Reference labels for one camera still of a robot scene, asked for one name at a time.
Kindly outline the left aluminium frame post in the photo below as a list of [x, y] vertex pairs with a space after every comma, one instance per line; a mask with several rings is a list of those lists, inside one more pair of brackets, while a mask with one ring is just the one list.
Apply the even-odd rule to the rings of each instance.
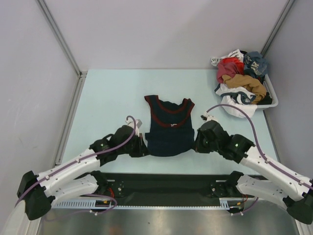
[[39, 6], [44, 18], [46, 19], [48, 26], [50, 27], [53, 35], [55, 36], [61, 50], [65, 54], [70, 66], [74, 70], [75, 74], [80, 77], [82, 72], [79, 69], [79, 66], [52, 14], [45, 0], [36, 0], [37, 5]]

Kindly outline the blue denim printed garment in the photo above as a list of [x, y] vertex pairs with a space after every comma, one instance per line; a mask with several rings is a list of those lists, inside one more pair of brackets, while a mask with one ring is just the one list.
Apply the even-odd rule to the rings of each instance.
[[268, 73], [269, 62], [259, 52], [244, 55], [244, 73], [252, 77], [263, 77]]

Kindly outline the red pink garment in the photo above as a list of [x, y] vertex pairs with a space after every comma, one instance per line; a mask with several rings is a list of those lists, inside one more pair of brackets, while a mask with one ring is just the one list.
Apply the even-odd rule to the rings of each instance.
[[228, 57], [222, 59], [217, 65], [217, 81], [223, 83], [223, 76], [233, 78], [237, 74], [244, 75], [244, 63], [237, 57]]

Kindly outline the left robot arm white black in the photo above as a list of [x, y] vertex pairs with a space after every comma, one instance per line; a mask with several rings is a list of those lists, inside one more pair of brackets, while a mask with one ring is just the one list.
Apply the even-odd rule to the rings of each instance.
[[45, 172], [25, 173], [17, 192], [18, 202], [32, 221], [46, 215], [58, 203], [80, 196], [105, 196], [103, 206], [116, 205], [122, 186], [114, 186], [99, 169], [119, 155], [143, 157], [148, 154], [137, 128], [123, 125], [114, 134], [96, 140], [75, 159]]

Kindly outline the white printed garment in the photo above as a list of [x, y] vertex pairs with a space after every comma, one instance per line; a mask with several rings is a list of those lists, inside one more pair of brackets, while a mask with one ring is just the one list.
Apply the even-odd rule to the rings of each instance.
[[218, 65], [219, 62], [221, 62], [223, 59], [225, 58], [237, 58], [240, 62], [244, 61], [244, 55], [247, 54], [246, 51], [243, 50], [233, 50], [231, 51], [228, 55], [226, 56], [222, 56], [222, 57], [211, 57], [211, 65], [213, 65], [214, 67], [216, 67]]

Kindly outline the aluminium frame post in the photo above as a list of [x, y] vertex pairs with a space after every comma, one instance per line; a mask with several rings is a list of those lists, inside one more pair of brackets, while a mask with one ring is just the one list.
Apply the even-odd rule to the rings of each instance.
[[281, 13], [279, 14], [279, 17], [276, 21], [276, 23], [274, 24], [262, 50], [261, 50], [261, 55], [263, 57], [265, 57], [271, 47], [271, 45], [273, 44], [276, 36], [278, 35], [280, 29], [282, 28], [284, 22], [286, 21], [287, 17], [289, 16], [289, 13], [291, 12], [291, 10], [293, 9], [293, 7], [295, 6], [297, 0], [288, 0], [286, 2], [286, 4], [284, 5]]
[[52, 14], [45, 0], [36, 0], [37, 5], [39, 6], [44, 18], [46, 19], [48, 26], [50, 27], [53, 35], [55, 36], [61, 50], [65, 54], [70, 66], [74, 70], [75, 74], [80, 77], [82, 72], [79, 69], [79, 66]]

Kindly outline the white plastic laundry basket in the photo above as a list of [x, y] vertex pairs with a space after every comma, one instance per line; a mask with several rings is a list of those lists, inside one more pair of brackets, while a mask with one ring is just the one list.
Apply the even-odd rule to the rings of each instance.
[[265, 75], [263, 85], [266, 88], [267, 93], [269, 94], [269, 97], [272, 99], [272, 103], [271, 104], [265, 104], [265, 105], [257, 104], [257, 110], [265, 110], [267, 108], [274, 108], [279, 103], [276, 92], [274, 90], [274, 87], [272, 85], [272, 82], [271, 82], [268, 74]]

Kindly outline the white tank top navy trim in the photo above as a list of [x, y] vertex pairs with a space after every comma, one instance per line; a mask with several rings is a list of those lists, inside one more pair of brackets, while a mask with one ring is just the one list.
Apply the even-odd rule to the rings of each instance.
[[253, 117], [257, 105], [252, 104], [256, 95], [243, 87], [229, 88], [226, 84], [218, 84], [215, 93], [222, 98], [221, 104], [234, 106], [247, 114], [249, 118]]

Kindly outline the navy tank top red trim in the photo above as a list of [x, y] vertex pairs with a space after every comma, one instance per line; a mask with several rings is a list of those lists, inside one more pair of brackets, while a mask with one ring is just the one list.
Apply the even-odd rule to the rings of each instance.
[[195, 106], [189, 98], [181, 104], [160, 100], [158, 95], [146, 95], [150, 107], [150, 131], [145, 133], [147, 148], [152, 156], [172, 157], [194, 146], [195, 131], [191, 112]]

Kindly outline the right aluminium frame post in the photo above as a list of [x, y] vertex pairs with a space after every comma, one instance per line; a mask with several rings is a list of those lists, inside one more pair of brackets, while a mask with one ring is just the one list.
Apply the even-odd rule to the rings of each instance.
[[286, 4], [284, 5], [281, 13], [279, 14], [279, 17], [276, 21], [276, 23], [274, 24], [262, 50], [261, 50], [261, 55], [263, 57], [265, 57], [271, 47], [271, 45], [273, 44], [276, 36], [278, 35], [280, 29], [282, 28], [284, 22], [286, 21], [287, 17], [289, 16], [289, 13], [291, 12], [291, 10], [293, 9], [293, 7], [295, 6], [297, 0], [288, 0], [286, 2]]

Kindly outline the tan brown garment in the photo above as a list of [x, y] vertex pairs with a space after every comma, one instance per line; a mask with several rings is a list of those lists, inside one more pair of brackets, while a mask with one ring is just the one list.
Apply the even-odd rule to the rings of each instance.
[[224, 84], [226, 84], [229, 88], [243, 87], [247, 91], [255, 94], [256, 98], [252, 104], [257, 104], [266, 96], [267, 90], [263, 84], [258, 79], [249, 75], [236, 74], [231, 78], [229, 75], [225, 74], [222, 76], [222, 79]]

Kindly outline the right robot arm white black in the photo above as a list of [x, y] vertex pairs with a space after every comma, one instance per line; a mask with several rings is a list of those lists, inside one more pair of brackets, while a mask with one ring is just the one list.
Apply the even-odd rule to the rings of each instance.
[[280, 206], [301, 223], [312, 224], [312, 179], [290, 170], [267, 155], [262, 155], [257, 145], [246, 137], [239, 134], [229, 135], [218, 122], [210, 120], [197, 130], [195, 151], [217, 152], [225, 159], [251, 168], [266, 178], [258, 180], [233, 171], [225, 182], [211, 185], [213, 195], [255, 196]]

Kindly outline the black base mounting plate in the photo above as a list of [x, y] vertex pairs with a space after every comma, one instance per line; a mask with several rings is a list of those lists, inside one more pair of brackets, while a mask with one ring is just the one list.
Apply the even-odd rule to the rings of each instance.
[[97, 180], [97, 195], [112, 196], [124, 205], [187, 206], [209, 204], [221, 198], [239, 198], [246, 201], [253, 196], [240, 193], [235, 180], [241, 173], [229, 175], [179, 175], [179, 174], [134, 174], [90, 173]]

